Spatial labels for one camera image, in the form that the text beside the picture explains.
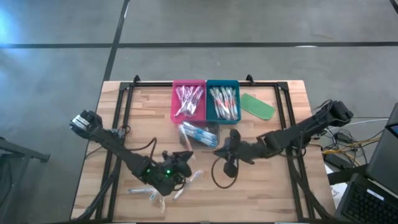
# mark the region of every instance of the teal bin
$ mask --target teal bin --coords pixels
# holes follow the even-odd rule
[[[237,120],[225,120],[217,118],[214,99],[211,96],[209,89],[212,87],[228,86],[236,90],[236,107],[238,109]],[[206,82],[206,120],[217,122],[219,124],[237,124],[241,120],[241,96],[239,94],[239,82],[236,80],[207,80]]]

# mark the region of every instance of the concrete floor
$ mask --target concrete floor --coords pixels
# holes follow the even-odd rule
[[[0,44],[112,43],[122,5],[3,0]],[[398,15],[388,0],[131,0],[120,40],[382,41],[398,41]],[[87,145],[68,122],[96,108],[110,51],[0,49],[0,136],[51,154],[47,164],[32,161],[10,223],[68,220]],[[398,101],[397,58],[398,47],[119,49],[110,80],[302,79],[313,108],[342,100],[357,122],[389,116]],[[347,129],[365,139],[384,124]]]

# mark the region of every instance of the pink bin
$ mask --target pink bin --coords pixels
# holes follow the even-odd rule
[[[178,86],[202,86],[203,94],[200,97],[195,116],[186,117],[184,114],[174,116],[177,111],[181,108],[181,102],[178,99],[177,93],[175,92]],[[172,93],[172,107],[170,110],[170,119],[175,124],[180,124],[182,121],[204,121],[206,120],[206,81],[204,80],[174,80],[173,82],[173,93]]]

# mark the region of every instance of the computer monitor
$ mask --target computer monitor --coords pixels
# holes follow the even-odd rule
[[[366,175],[398,195],[398,103],[391,112]]]

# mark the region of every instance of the wooden tabletop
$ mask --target wooden tabletop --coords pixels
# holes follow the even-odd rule
[[[294,108],[296,122],[312,115],[304,82],[287,81]],[[104,128],[110,128],[113,121],[120,82],[104,82],[97,113],[103,119]],[[277,110],[275,92],[271,87],[241,87],[240,94],[248,93]],[[157,146],[154,153],[156,161],[162,161],[161,152],[167,150],[183,151],[179,144],[177,127],[170,120],[171,87],[134,87],[129,116],[131,132],[126,136],[127,148],[146,145],[154,136]],[[287,108],[284,111],[287,124]],[[220,126],[220,146],[229,134],[229,128],[236,128],[243,140],[254,142],[255,137],[280,129],[279,115],[276,111],[272,119],[261,120],[242,110],[242,120],[235,126]],[[87,153],[99,145],[91,142]],[[139,152],[149,155],[150,149]],[[275,156],[258,159],[255,165],[240,163],[239,176],[230,189],[219,189],[212,181],[210,169],[216,159],[211,149],[194,150],[196,162],[189,161],[193,172],[202,170],[200,176],[183,195],[172,201],[166,197],[165,212],[160,212],[159,204],[149,200],[150,194],[128,194],[128,189],[143,187],[123,163],[120,173],[118,196],[114,211],[114,222],[271,222],[296,221],[296,212],[286,158]],[[104,168],[106,150],[101,149],[85,160],[81,179],[72,212],[72,218],[83,213],[98,193]],[[308,147],[304,157],[310,188],[320,203],[330,213],[335,208],[330,186],[323,165],[322,155],[317,147]],[[221,185],[228,185],[231,179],[223,173],[223,162],[215,167],[216,179]],[[303,196],[304,213],[307,209]]]

